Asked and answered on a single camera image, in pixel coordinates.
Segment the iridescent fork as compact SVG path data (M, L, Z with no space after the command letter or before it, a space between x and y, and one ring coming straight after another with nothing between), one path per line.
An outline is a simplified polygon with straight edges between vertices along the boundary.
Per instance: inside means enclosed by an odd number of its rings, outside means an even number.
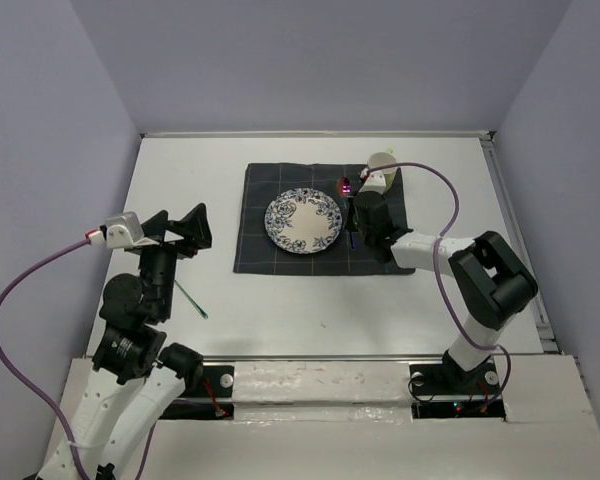
M208 319L208 313L194 300L194 298L186 291L186 289L177 280L174 281L177 289L182 293L189 304L195 309L195 311L203 318Z

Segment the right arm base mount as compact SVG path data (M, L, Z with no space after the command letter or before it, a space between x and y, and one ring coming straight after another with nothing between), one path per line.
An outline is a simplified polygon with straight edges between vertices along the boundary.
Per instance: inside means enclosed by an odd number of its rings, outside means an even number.
M506 419L493 361L459 382L444 377L442 363L410 364L407 387L414 420Z

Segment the dark checked cloth placemat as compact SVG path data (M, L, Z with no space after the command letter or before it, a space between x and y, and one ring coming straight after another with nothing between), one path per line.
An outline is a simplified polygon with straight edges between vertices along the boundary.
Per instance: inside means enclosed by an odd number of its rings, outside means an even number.
M354 182L362 170L361 164L249 164L244 177L234 271L286 276L413 274L413 269L400 269L394 262L377 262L358 233L349 236L343 232L326 250L302 255L277 247L265 231L266 208L279 194L294 188L311 187L329 195L344 208L344 200L336 193L336 181L346 177Z

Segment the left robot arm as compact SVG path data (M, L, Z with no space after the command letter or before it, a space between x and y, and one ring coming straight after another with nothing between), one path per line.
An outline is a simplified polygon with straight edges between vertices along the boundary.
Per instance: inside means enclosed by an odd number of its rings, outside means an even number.
M165 343L157 325L171 316L176 264L212 245L205 204L180 220L162 210L145 222L109 218L88 240L139 257L135 274L112 277L102 293L102 338L85 390L40 479L118 479L142 440L180 395L195 392L203 357Z

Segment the cream yellow mug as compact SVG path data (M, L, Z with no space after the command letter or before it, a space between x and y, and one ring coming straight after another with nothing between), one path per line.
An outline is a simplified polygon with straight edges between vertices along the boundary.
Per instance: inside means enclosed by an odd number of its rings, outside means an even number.
M393 153L393 149L388 148L385 151L372 154L367 161L367 166L370 169L377 169L381 167L380 172L383 174L385 179L385 193L387 193L391 188L398 172L398 167L396 166L397 160Z

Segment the blue floral plate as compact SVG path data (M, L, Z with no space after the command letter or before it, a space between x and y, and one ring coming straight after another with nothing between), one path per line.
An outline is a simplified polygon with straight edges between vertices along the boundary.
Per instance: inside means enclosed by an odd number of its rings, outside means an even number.
M294 188L279 194L266 208L264 227L280 249L312 255L328 249L343 228L337 202L313 188Z

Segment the iridescent spoon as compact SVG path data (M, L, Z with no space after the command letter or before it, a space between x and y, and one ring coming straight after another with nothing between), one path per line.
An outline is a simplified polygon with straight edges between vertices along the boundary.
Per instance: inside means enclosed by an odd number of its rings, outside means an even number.
M355 193L353 187L351 185L350 180L347 177L340 177L337 181L336 185L337 192L339 196L344 200L345 204L345 214L343 220L343 228L347 232L349 247L352 250L356 249L356 241L354 238L354 233L357 231L357 227L355 225L355 212L354 212L354 197Z

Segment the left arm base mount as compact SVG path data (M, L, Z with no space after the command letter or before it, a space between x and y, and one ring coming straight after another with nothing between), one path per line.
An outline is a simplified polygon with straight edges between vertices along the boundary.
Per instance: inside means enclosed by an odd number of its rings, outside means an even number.
M161 420L217 421L234 415L232 400L235 365L212 363L204 366L201 380L187 387L163 412Z

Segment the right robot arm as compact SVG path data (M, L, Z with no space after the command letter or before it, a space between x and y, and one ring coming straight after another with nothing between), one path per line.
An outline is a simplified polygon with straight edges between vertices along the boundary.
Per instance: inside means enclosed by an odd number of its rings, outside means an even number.
M539 287L499 233L486 231L473 238L446 235L459 214L458 196L453 200L452 217L438 236L395 224L385 197L372 191L348 200L347 224L362 235L380 262L434 274L459 328L437 377L448 390L462 392L476 381L504 329L537 296Z

